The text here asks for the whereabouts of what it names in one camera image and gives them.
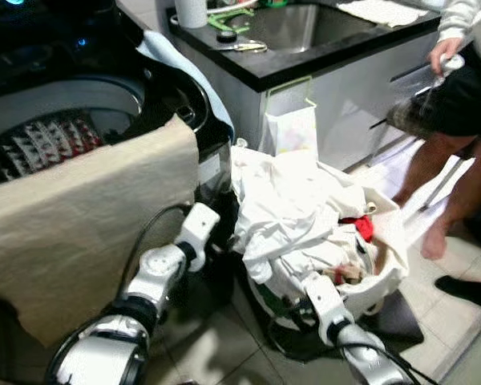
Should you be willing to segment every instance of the stainless steel sink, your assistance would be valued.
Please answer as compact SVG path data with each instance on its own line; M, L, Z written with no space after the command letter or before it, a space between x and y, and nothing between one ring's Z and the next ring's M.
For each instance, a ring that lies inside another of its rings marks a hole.
M340 10L318 4L294 4L282 8L255 10L254 16L240 15L226 25L249 25L242 35L265 42L270 50L298 53L333 43L376 26Z

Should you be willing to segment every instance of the hand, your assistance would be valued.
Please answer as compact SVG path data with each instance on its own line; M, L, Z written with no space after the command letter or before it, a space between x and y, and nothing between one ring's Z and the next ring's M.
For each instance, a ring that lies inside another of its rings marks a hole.
M462 38L446 38L436 45L433 51L429 54L428 59L431 62L431 69L433 72L442 76L442 66L440 64L440 57L446 54L446 59L451 59L462 45Z

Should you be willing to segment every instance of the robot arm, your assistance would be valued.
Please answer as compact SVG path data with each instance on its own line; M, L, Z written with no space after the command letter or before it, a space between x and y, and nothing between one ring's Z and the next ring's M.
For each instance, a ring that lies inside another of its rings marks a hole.
M59 349L46 373L52 385L134 385L141 383L150 337L170 289L187 271L204 264L204 247L219 215L196 204L174 245L148 250L139 272L93 322Z
M385 346L374 334L354 323L335 286L328 277L312 274L305 289L319 318L319 335L330 347L338 347L354 378L367 385L413 384L400 366L384 355Z

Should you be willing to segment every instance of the black shorts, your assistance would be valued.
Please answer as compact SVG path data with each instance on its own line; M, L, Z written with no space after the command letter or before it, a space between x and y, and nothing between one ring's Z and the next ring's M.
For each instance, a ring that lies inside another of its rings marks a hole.
M460 54L465 66L447 76L433 92L424 123L449 136L481 138L481 58L473 44Z

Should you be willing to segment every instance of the kitchen counter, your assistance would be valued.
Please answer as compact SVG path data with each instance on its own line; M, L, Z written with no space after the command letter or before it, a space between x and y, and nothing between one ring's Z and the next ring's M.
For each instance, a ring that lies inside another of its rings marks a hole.
M334 7L339 2L342 1L319 0L313 3ZM175 9L168 10L168 16L175 12ZM430 11L407 26L389 28L378 25L341 41L312 47L299 54L271 50L264 53L214 51L220 44L216 41L216 29L212 26L188 29L170 23L170 30L242 83L256 92L262 92L316 71L333 71L347 63L430 34L437 29L439 21L440 14Z

